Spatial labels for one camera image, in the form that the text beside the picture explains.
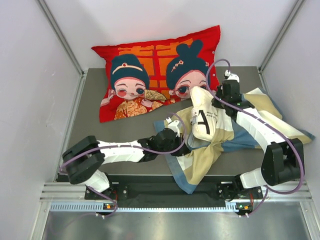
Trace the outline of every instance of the red pillow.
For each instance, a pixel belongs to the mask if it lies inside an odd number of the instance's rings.
[[[140,114],[190,97],[190,88],[206,88],[206,73],[214,62],[220,26],[176,39],[94,46],[105,60],[109,84],[100,105],[100,122]],[[219,82],[216,69],[209,85]]]

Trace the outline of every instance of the metal corner post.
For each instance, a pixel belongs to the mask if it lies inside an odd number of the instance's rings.
[[[288,17],[284,21],[282,27],[280,28],[279,33],[275,37],[270,49],[268,50],[267,54],[265,55],[260,67],[258,68],[261,74],[266,69],[268,63],[270,62],[271,58],[273,57],[273,55],[274,55],[275,51],[277,50],[278,46],[280,45],[282,39],[286,35],[288,29],[292,25],[294,19],[296,18],[297,14],[298,14],[299,10],[301,9],[301,7],[303,6],[304,2],[305,2],[305,0],[297,0],[295,2],[294,6],[292,7]]]
[[[64,34],[62,33],[55,17],[51,13],[47,3],[45,0],[35,0],[37,4],[39,5],[41,11],[43,12],[45,18],[47,19],[48,23],[51,25],[52,30],[54,31],[55,35],[57,36],[59,42],[61,43],[63,49],[65,50],[66,54],[69,56],[72,64],[74,65],[75,69],[78,71],[78,73],[83,76],[84,71],[81,68],[77,58],[75,57],[75,54],[71,50],[70,45],[68,44]]]

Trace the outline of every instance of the cartoon face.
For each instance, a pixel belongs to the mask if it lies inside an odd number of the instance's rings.
[[[206,76],[199,70],[191,70],[183,75],[176,83],[174,89],[169,91],[169,94],[187,99],[190,98],[190,89],[194,86],[207,89]]]
[[[119,98],[133,100],[144,95],[146,85],[135,77],[124,77],[115,82],[114,88]]]

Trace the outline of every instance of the table surface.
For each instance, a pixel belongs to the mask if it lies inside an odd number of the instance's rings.
[[[225,67],[216,67],[218,79],[223,79]],[[248,92],[261,87],[261,80],[255,66],[235,66],[231,71],[240,78],[240,91]],[[83,92],[69,138],[69,146],[76,144],[88,135],[94,135],[105,142],[131,142],[154,135],[154,121],[164,120],[169,112],[177,112],[192,105],[185,100],[160,107],[150,113],[110,122],[99,122],[99,108],[108,80],[104,68],[88,70]],[[263,151],[244,149],[222,153],[212,165],[207,175],[237,175],[261,167]],[[143,163],[116,162],[101,166],[110,175],[171,175],[166,159],[159,155],[155,160]]]

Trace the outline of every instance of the white wall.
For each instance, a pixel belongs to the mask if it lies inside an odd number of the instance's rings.
[[[320,1],[307,0],[264,75],[288,123],[316,136],[306,146],[305,176],[320,213]]]
[[[220,25],[216,59],[258,66],[296,0],[46,0],[83,69],[91,47],[176,38]]]
[[[80,79],[34,0],[0,1],[0,239],[26,240]]]

